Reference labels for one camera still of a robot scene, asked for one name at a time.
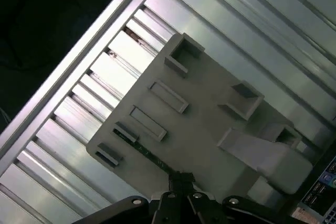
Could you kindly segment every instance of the metal bolt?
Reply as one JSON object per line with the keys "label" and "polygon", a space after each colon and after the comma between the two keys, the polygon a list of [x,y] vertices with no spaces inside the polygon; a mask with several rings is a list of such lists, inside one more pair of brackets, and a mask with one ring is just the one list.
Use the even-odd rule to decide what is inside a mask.
{"label": "metal bolt", "polygon": [[238,204],[239,203],[239,200],[238,199],[235,199],[235,198],[232,198],[232,199],[230,199],[229,200],[229,202],[231,203],[231,204]]}
{"label": "metal bolt", "polygon": [[135,199],[135,200],[133,201],[133,204],[135,204],[135,205],[139,205],[139,204],[141,204],[141,200],[139,200],[139,199]]}
{"label": "metal bolt", "polygon": [[196,199],[199,199],[199,198],[202,197],[202,194],[200,194],[200,193],[195,193],[195,194],[194,194],[194,197],[195,197]]}

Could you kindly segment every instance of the rectangular slot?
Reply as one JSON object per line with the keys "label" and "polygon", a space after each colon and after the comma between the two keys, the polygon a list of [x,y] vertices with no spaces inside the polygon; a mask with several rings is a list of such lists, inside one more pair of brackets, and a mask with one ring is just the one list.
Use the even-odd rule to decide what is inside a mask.
{"label": "rectangular slot", "polygon": [[154,81],[149,90],[180,114],[188,107],[188,103],[162,81]]}
{"label": "rectangular slot", "polygon": [[174,70],[179,76],[185,78],[188,74],[188,69],[186,69],[182,64],[175,60],[171,56],[166,56],[164,63],[172,70]]}
{"label": "rectangular slot", "polygon": [[113,133],[116,134],[118,137],[121,137],[124,140],[129,140],[135,143],[139,136],[124,126],[121,122],[117,122],[114,125]]}
{"label": "rectangular slot", "polygon": [[114,150],[103,143],[98,145],[96,155],[113,168],[119,165],[119,162],[122,159],[122,157],[120,157]]}
{"label": "rectangular slot", "polygon": [[180,41],[172,49],[170,55],[165,57],[164,63],[182,78],[185,78],[188,74],[190,61],[199,58],[204,48],[187,34],[179,36],[181,37]]}
{"label": "rectangular slot", "polygon": [[130,116],[138,121],[145,129],[146,133],[157,141],[161,141],[167,131],[152,120],[148,115],[142,112],[139,108],[133,107]]}
{"label": "rectangular slot", "polygon": [[105,157],[102,153],[96,152],[96,156],[99,157],[101,160],[103,160],[106,164],[108,164],[112,168],[116,167],[116,165],[113,162],[111,162],[107,157]]}

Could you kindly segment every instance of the gray plastic part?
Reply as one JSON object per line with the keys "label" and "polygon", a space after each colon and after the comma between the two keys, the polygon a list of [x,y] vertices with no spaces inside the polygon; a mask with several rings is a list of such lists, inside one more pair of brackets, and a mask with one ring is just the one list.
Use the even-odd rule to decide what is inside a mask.
{"label": "gray plastic part", "polygon": [[121,122],[117,122],[114,124],[112,132],[116,133],[115,130],[117,130],[119,133],[127,137],[129,140],[131,140],[133,143],[135,143],[139,135],[132,132],[130,129],[128,129],[125,125],[123,125]]}
{"label": "gray plastic part", "polygon": [[264,96],[260,92],[243,81],[232,86],[228,100],[224,104],[219,104],[219,107],[233,116],[248,121],[263,99]]}
{"label": "gray plastic part", "polygon": [[[197,49],[194,51],[196,55],[191,54],[189,48],[183,51],[186,57],[179,58],[188,69],[186,78],[181,78],[172,71],[164,63],[165,58],[186,38],[188,36],[185,34],[172,36],[98,129],[87,144],[87,151],[111,169],[95,156],[98,144],[106,142],[123,156],[120,165],[111,169],[116,175],[148,198],[156,191],[167,191],[167,173],[122,138],[111,133],[113,125],[119,122],[138,135],[138,143],[169,167],[193,173],[198,187],[211,192],[218,201],[229,195],[245,196],[259,175],[234,156],[216,147],[219,139],[230,127],[255,135],[269,122],[290,122],[265,101],[254,112],[256,120],[253,117],[249,121],[237,120],[225,113],[218,104],[225,102],[225,96],[232,90],[232,86],[241,81],[200,50],[201,47],[192,47]],[[182,114],[177,113],[169,102],[149,89],[157,80],[188,102],[189,106]],[[133,106],[167,132],[162,141],[154,141],[144,131],[144,126],[130,116]]]}
{"label": "gray plastic part", "polygon": [[164,63],[179,76],[186,78],[188,69],[183,63],[188,60],[188,57],[198,58],[203,53],[204,48],[187,34],[183,34],[183,36],[184,39],[165,57]]}
{"label": "gray plastic part", "polygon": [[188,103],[181,96],[176,94],[160,80],[154,81],[153,84],[149,86],[149,90],[178,113],[182,114],[188,107]]}
{"label": "gray plastic part", "polygon": [[260,176],[247,193],[248,198],[273,210],[279,209],[284,203],[285,197],[267,183],[267,180]]}
{"label": "gray plastic part", "polygon": [[113,168],[119,165],[119,162],[122,160],[121,156],[104,143],[98,145],[96,155]]}
{"label": "gray plastic part", "polygon": [[302,136],[293,128],[285,124],[269,123],[261,131],[259,137],[271,142],[280,142],[296,148]]}
{"label": "gray plastic part", "polygon": [[167,133],[163,127],[135,106],[132,108],[130,116],[142,126],[142,130],[157,141],[161,141]]}

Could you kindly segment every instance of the metal slot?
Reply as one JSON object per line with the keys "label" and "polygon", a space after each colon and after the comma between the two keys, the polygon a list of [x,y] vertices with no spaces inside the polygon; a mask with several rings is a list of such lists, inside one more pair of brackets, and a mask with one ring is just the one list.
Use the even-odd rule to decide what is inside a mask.
{"label": "metal slot", "polygon": [[129,35],[136,43],[138,43],[144,50],[150,53],[152,56],[156,56],[158,53],[157,51],[145,41],[143,38],[139,37],[131,28],[127,25],[124,27],[123,30],[127,35]]}
{"label": "metal slot", "polygon": [[154,81],[149,90],[180,114],[188,107],[188,103],[181,96],[160,80]]}
{"label": "metal slot", "polygon": [[133,143],[135,143],[139,136],[135,133],[133,133],[130,129],[128,129],[126,126],[124,126],[121,122],[117,122],[114,125],[113,133],[117,136],[121,137],[122,139],[127,139]]}
{"label": "metal slot", "polygon": [[13,194],[4,185],[0,185],[0,223],[51,224],[31,206]]}
{"label": "metal slot", "polygon": [[153,19],[148,13],[143,10],[138,10],[134,14],[135,20],[137,20],[140,24],[145,26],[148,30],[154,33],[157,38],[166,43],[175,32],[169,32],[164,26],[162,26],[162,21],[158,22],[158,20]]}
{"label": "metal slot", "polygon": [[102,104],[82,85],[77,84],[72,89],[72,91],[80,98],[80,100],[83,101],[83,103],[85,103],[90,108],[91,113],[95,114],[95,116],[100,119],[101,122],[105,121],[106,118],[111,114],[112,111]]}
{"label": "metal slot", "polygon": [[151,17],[154,21],[160,24],[164,29],[166,29],[171,35],[176,34],[175,28],[165,21],[163,21],[155,12],[151,11],[150,9],[144,7],[143,12],[146,13],[148,16]]}
{"label": "metal slot", "polygon": [[117,90],[123,97],[134,85],[136,78],[122,68],[116,60],[102,53],[95,63],[91,66],[91,70],[96,73],[99,78],[103,79],[113,90]]}
{"label": "metal slot", "polygon": [[123,98],[123,94],[120,93],[118,90],[116,90],[115,88],[111,87],[111,85],[109,85],[106,81],[104,81],[99,75],[97,75],[96,73],[92,72],[90,73],[90,78],[95,81],[96,83],[98,83],[100,86],[102,86],[105,90],[107,90],[113,97],[115,97],[117,99],[117,105],[119,104],[119,102],[121,101],[121,99]]}
{"label": "metal slot", "polygon": [[143,26],[141,26],[137,21],[131,19],[127,23],[127,27],[130,28],[134,33],[136,33],[139,37],[141,37],[144,41],[146,41],[151,47],[153,47],[157,52],[159,52],[164,44],[157,40],[154,35],[148,32]]}
{"label": "metal slot", "polygon": [[[38,137],[36,144],[41,149],[80,177],[109,202],[113,203],[137,194],[136,190],[92,158],[83,144],[52,120],[49,119],[36,136]],[[102,174],[104,179],[97,179]]]}
{"label": "metal slot", "polygon": [[78,95],[72,94],[70,95],[71,99],[73,99],[78,105],[80,105],[84,110],[89,112],[95,119],[97,119],[99,122],[103,123],[105,119],[98,114],[95,110],[92,109],[91,106],[89,106],[86,102],[83,102],[83,100],[78,97]]}
{"label": "metal slot", "polygon": [[22,170],[34,177],[35,181],[47,188],[79,215],[84,217],[100,209],[28,150],[22,151],[18,160],[20,163],[17,165]]}
{"label": "metal slot", "polygon": [[71,136],[73,136],[77,141],[79,141],[83,145],[86,145],[88,143],[88,140],[85,137],[83,137],[81,134],[79,134],[77,131],[75,131],[72,127],[70,127],[66,122],[64,122],[58,116],[54,116],[53,120],[62,129],[64,129],[67,133],[69,133]]}
{"label": "metal slot", "polygon": [[2,175],[0,183],[52,223],[72,223],[81,218],[14,164]]}
{"label": "metal slot", "polygon": [[127,61],[125,61],[122,57],[114,53],[112,50],[110,50],[107,53],[113,60],[116,61],[116,63],[122,67],[124,70],[126,70],[129,74],[131,74],[135,78],[139,78],[141,75],[141,72],[139,72],[134,66],[129,64]]}
{"label": "metal slot", "polygon": [[70,97],[66,97],[54,113],[87,141],[93,137],[101,126],[97,119]]}
{"label": "metal slot", "polygon": [[135,106],[133,107],[130,116],[142,126],[148,135],[157,141],[161,141],[167,133],[163,127]]}
{"label": "metal slot", "polygon": [[143,73],[154,57],[145,51],[134,39],[124,31],[120,31],[114,40],[109,44],[109,48]]}
{"label": "metal slot", "polygon": [[119,104],[119,101],[111,92],[102,87],[91,76],[84,74],[80,82],[89,89],[95,96],[99,97],[111,111]]}
{"label": "metal slot", "polygon": [[[111,204],[108,200],[106,200],[99,193],[97,193],[92,187],[90,187],[85,181],[80,179],[78,175],[75,175],[64,165],[60,164],[54,157],[49,155],[36,143],[30,142],[27,145],[26,150],[30,153],[30,156],[33,156],[35,159],[39,160],[39,163],[41,164],[41,169],[47,167],[47,169],[52,174],[55,174],[57,177],[65,181],[65,183],[70,187],[69,190],[76,193],[76,197],[83,198],[83,200],[87,201],[88,204],[92,206],[92,208],[99,210]],[[56,179],[54,180],[55,181],[50,181],[51,185],[57,181]]]}

